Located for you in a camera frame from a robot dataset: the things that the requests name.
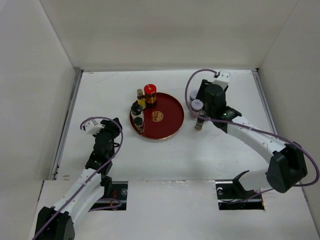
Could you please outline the white lid sauce jar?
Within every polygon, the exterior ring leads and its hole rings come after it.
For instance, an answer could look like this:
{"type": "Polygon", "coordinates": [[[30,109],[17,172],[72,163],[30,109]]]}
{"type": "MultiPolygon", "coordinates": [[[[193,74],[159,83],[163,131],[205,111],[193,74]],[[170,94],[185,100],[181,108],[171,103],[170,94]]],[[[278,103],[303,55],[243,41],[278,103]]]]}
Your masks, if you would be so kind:
{"type": "Polygon", "coordinates": [[[192,90],[189,94],[189,99],[193,101],[197,98],[197,95],[198,95],[198,90],[192,90]]]}

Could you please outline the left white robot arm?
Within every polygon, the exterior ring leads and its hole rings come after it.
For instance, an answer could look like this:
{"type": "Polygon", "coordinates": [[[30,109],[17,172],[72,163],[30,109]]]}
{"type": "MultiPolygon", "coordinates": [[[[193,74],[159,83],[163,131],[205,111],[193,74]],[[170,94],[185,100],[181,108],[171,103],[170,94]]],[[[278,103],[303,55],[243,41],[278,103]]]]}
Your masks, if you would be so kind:
{"type": "Polygon", "coordinates": [[[89,117],[80,129],[94,137],[93,150],[80,177],[51,207],[44,206],[37,215],[35,240],[73,240],[76,227],[99,199],[112,195],[112,179],[108,173],[119,153],[123,127],[119,118],[89,117]]]}

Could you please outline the brown spice bottle front right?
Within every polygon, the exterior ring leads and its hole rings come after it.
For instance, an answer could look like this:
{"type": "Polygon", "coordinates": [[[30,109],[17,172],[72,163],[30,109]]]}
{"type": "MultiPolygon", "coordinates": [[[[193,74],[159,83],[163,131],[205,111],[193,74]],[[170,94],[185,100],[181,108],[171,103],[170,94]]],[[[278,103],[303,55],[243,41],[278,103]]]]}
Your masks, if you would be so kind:
{"type": "Polygon", "coordinates": [[[206,117],[202,114],[199,115],[196,119],[196,123],[194,126],[195,130],[201,131],[205,122],[206,122],[206,117]]]}

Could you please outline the clear bottle black pump cap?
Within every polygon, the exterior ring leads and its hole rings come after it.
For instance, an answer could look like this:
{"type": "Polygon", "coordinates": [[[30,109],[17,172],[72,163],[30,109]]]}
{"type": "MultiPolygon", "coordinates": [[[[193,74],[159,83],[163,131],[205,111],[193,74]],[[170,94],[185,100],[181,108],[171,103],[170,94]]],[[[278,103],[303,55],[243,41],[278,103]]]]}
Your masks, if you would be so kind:
{"type": "Polygon", "coordinates": [[[134,102],[130,108],[130,115],[133,119],[133,121],[136,118],[141,118],[142,122],[144,122],[144,110],[141,105],[139,105],[137,102],[134,102]]]}

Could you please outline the round red tray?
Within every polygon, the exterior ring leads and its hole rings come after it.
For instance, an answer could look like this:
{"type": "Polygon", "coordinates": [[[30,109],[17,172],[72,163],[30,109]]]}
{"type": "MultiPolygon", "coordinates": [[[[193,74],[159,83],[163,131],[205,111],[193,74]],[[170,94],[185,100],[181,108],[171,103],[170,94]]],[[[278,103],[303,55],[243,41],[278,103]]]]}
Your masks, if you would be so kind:
{"type": "Polygon", "coordinates": [[[181,103],[167,93],[158,92],[156,106],[143,110],[143,132],[139,135],[149,140],[165,140],[176,134],[184,122],[181,103]]]}

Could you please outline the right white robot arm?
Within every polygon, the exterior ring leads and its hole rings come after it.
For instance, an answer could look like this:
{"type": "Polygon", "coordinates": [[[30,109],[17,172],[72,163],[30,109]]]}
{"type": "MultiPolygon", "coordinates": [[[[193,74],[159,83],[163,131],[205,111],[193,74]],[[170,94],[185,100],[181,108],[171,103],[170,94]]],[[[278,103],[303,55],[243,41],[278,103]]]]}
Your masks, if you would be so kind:
{"type": "Polygon", "coordinates": [[[238,198],[251,190],[272,188],[286,193],[297,185],[308,170],[303,152],[293,143],[254,131],[255,126],[237,110],[227,106],[226,92],[217,81],[202,80],[197,98],[204,104],[204,115],[223,132],[245,143],[268,164],[256,171],[245,170],[232,181],[232,192],[238,198]]]}

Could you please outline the small black cap spice jar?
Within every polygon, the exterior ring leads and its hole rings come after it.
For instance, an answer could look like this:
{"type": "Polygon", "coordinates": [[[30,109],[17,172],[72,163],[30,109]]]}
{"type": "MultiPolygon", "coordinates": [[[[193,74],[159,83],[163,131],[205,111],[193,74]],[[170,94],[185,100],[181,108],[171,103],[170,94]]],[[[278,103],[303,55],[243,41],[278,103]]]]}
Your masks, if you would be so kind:
{"type": "Polygon", "coordinates": [[[134,125],[135,125],[135,128],[136,128],[136,131],[138,133],[143,133],[144,132],[144,120],[141,118],[141,117],[136,117],[134,119],[134,125]]]}

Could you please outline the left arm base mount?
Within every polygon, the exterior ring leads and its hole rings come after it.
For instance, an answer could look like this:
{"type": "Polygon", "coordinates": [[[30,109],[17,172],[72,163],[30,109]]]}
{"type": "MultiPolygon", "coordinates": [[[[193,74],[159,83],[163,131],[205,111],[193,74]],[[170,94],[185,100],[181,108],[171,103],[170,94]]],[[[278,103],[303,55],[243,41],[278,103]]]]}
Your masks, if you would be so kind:
{"type": "Polygon", "coordinates": [[[90,208],[91,211],[125,211],[127,209],[129,184],[127,181],[115,181],[112,188],[90,208]]]}

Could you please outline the small yellow label oil bottle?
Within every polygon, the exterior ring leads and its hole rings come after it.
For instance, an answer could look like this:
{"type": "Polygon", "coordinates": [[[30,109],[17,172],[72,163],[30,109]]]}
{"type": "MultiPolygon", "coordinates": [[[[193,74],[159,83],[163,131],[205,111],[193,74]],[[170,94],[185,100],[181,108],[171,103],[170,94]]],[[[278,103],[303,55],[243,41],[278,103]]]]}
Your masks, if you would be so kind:
{"type": "Polygon", "coordinates": [[[142,107],[144,110],[146,108],[146,100],[142,89],[137,89],[137,103],[142,107]]]}

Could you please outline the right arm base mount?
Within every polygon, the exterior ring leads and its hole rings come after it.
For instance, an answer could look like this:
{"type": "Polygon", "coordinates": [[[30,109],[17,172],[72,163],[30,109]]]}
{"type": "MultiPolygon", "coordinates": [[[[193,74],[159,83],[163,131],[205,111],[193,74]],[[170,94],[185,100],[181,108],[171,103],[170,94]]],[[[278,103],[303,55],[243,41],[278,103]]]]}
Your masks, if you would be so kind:
{"type": "Polygon", "coordinates": [[[219,210],[265,210],[262,196],[256,196],[258,192],[254,189],[245,190],[240,184],[240,178],[248,172],[244,171],[233,179],[215,182],[219,210]]]}

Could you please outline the red lid chili sauce jar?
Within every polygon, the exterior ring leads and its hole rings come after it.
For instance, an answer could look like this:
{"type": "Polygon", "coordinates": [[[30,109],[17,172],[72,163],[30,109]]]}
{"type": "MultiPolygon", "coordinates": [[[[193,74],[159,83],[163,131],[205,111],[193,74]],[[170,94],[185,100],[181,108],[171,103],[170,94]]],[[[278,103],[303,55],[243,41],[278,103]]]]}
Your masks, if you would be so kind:
{"type": "Polygon", "coordinates": [[[144,86],[145,102],[148,107],[155,107],[157,105],[157,87],[154,84],[147,84],[144,86]]]}

